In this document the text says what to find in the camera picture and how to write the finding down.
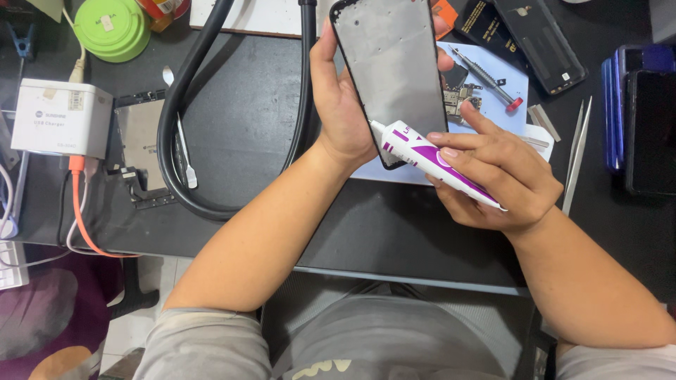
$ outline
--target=gray t-shirt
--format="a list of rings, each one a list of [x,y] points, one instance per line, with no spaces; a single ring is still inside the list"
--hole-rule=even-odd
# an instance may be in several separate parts
[[[560,380],[674,379],[676,346],[576,347]],[[134,379],[503,379],[497,360],[455,317],[425,301],[361,295],[335,302],[291,339],[274,368],[260,324],[206,309],[162,313]]]

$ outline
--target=circuit board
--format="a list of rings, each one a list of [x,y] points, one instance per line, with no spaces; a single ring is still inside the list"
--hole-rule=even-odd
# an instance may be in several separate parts
[[[474,90],[483,90],[482,86],[474,83],[466,83],[459,88],[450,89],[446,86],[443,91],[443,104],[446,108],[446,119],[450,122],[462,124],[464,119],[460,115],[460,104],[469,101],[477,110],[481,109],[481,98],[475,97]]]

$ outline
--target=hand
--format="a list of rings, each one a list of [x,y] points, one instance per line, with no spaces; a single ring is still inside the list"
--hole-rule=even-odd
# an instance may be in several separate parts
[[[563,185],[551,166],[528,144],[509,133],[465,101],[462,117],[478,132],[430,133],[427,139],[441,149],[442,158],[460,174],[483,185],[500,205],[481,204],[427,175],[453,219],[466,226],[522,233],[538,224],[552,209]]]
[[[439,16],[433,16],[436,30],[447,26]],[[368,123],[362,112],[357,93],[347,68],[336,73],[333,56],[337,41],[329,18],[324,19],[322,36],[310,52],[310,72],[314,104],[323,128],[317,140],[330,157],[348,170],[356,170],[378,154]],[[437,65],[441,71],[453,67],[453,59],[437,48]]]

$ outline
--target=green container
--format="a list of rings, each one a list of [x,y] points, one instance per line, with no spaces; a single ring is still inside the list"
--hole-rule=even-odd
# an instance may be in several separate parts
[[[78,9],[73,29],[85,49],[104,61],[118,63],[145,49],[150,41],[148,25],[135,0],[86,0]]]

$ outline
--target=orange cable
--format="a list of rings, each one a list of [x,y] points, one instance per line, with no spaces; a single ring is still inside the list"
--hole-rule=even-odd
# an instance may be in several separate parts
[[[85,157],[83,156],[70,156],[70,162],[68,163],[68,169],[70,169],[71,175],[73,177],[73,208],[75,210],[75,220],[78,221],[78,228],[80,229],[80,234],[86,241],[87,245],[97,252],[98,254],[108,256],[111,258],[137,258],[140,255],[116,255],[109,254],[102,251],[100,248],[94,244],[94,242],[89,237],[87,230],[85,229],[85,222],[82,221],[82,214],[80,213],[80,173],[85,169]]]

